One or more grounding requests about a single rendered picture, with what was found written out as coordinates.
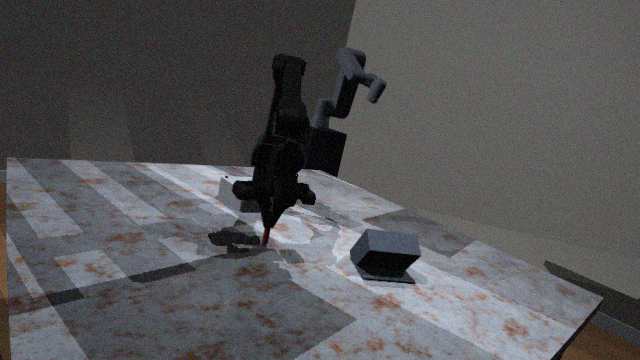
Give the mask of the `dark red peg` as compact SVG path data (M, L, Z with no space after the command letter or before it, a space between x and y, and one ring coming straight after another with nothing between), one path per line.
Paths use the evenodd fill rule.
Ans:
M273 215L274 215L274 212L273 211L269 211L268 223L267 223L266 228L264 228L263 238L262 238L262 242L261 242L261 243L263 243L265 245L267 245L267 243L268 243L268 238L269 238L269 233L270 233L270 229L271 229Z

